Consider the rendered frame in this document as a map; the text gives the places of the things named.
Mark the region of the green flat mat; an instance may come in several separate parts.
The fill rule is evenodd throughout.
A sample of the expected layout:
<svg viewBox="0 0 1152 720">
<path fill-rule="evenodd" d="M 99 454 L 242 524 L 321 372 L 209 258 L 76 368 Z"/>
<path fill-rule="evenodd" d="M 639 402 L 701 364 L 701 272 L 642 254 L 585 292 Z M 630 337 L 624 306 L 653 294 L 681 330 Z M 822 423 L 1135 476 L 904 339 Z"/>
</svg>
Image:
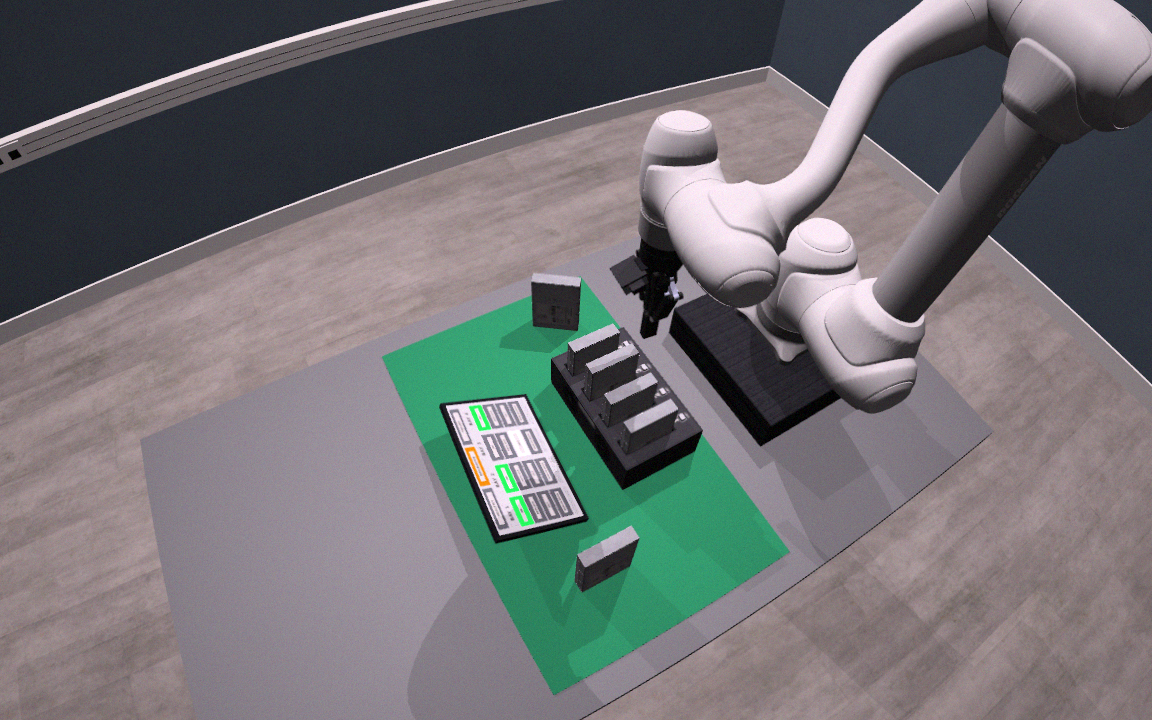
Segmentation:
<svg viewBox="0 0 1152 720">
<path fill-rule="evenodd" d="M 468 539 L 552 694 L 682 623 L 790 552 L 704 435 L 628 488 L 550 382 L 550 357 L 614 323 L 581 278 L 579 331 L 535 327 L 532 295 L 384 355 Z M 440 404 L 526 395 L 588 521 L 493 541 Z M 634 526 L 630 568 L 581 592 L 577 553 Z"/>
</svg>

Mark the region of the grey hard drive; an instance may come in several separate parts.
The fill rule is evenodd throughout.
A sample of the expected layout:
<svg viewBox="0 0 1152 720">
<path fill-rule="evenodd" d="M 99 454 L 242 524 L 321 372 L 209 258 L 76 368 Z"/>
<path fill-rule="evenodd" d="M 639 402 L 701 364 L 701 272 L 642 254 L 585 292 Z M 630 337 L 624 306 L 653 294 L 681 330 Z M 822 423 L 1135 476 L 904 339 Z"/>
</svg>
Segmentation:
<svg viewBox="0 0 1152 720">
<path fill-rule="evenodd" d="M 634 526 L 627 526 L 605 541 L 577 553 L 575 583 L 579 585 L 579 591 L 588 591 L 614 574 L 630 568 L 639 539 Z"/>
<path fill-rule="evenodd" d="M 584 393 L 590 401 L 605 393 L 635 381 L 639 351 L 634 344 L 617 348 L 616 351 L 598 357 L 585 366 Z"/>
<path fill-rule="evenodd" d="M 532 273 L 532 325 L 579 331 L 581 278 Z"/>
<path fill-rule="evenodd" d="M 657 395 L 657 378 L 652 372 L 627 382 L 626 386 L 605 393 L 602 397 L 602 420 L 607 427 L 628 416 L 641 414 L 646 407 L 653 406 Z"/>
<path fill-rule="evenodd" d="M 620 331 L 616 325 L 605 325 L 602 329 L 568 343 L 567 367 L 573 376 L 585 372 L 588 363 L 616 351 L 617 344 L 620 344 Z"/>
<path fill-rule="evenodd" d="M 634 416 L 623 423 L 620 446 L 626 450 L 626 454 L 631 454 L 637 448 L 652 444 L 654 439 L 672 432 L 677 414 L 679 407 L 669 397 L 664 404 L 652 407 L 645 414 Z"/>
</svg>

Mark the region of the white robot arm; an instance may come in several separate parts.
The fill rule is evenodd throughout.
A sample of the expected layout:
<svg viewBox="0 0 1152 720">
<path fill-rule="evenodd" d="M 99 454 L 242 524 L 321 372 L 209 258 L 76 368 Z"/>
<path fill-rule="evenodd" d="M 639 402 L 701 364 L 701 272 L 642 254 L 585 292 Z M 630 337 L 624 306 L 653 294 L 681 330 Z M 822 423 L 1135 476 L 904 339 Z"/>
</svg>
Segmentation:
<svg viewBox="0 0 1152 720">
<path fill-rule="evenodd" d="M 983 45 L 1010 56 L 1002 104 L 881 275 L 861 281 L 849 232 L 803 220 L 844 176 L 893 82 Z M 676 251 L 778 363 L 809 351 L 847 404 L 882 414 L 914 389 L 925 310 L 1061 143 L 1126 129 L 1149 111 L 1152 33 L 1114 0 L 923 0 L 852 61 L 812 149 L 782 181 L 723 184 L 710 120 L 657 118 L 637 232 Z"/>
</svg>

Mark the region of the black-framed status screen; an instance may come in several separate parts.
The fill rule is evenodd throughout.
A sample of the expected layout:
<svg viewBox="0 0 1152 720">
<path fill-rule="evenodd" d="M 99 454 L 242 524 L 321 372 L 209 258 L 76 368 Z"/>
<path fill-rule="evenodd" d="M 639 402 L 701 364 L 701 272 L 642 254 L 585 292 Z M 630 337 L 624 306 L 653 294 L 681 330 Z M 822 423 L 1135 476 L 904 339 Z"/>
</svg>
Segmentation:
<svg viewBox="0 0 1152 720">
<path fill-rule="evenodd" d="M 526 395 L 439 407 L 495 544 L 589 520 Z"/>
</svg>

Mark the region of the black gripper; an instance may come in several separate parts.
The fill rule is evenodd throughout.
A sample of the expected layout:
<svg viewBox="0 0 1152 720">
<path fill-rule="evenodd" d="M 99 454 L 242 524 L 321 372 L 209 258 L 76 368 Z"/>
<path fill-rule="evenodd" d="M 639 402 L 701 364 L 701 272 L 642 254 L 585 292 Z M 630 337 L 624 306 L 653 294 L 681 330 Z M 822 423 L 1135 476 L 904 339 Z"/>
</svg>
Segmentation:
<svg viewBox="0 0 1152 720">
<path fill-rule="evenodd" d="M 646 275 L 649 283 L 645 293 L 639 291 L 639 300 L 644 302 L 641 336 L 646 340 L 646 338 L 655 336 L 659 320 L 669 316 L 673 306 L 677 304 L 677 300 L 684 300 L 684 293 L 676 290 L 677 272 L 684 264 L 680 262 L 676 251 L 653 249 L 643 238 L 641 238 L 641 250 L 636 250 L 636 256 L 637 258 L 641 256 L 641 262 L 647 268 L 653 270 L 652 275 Z"/>
</svg>

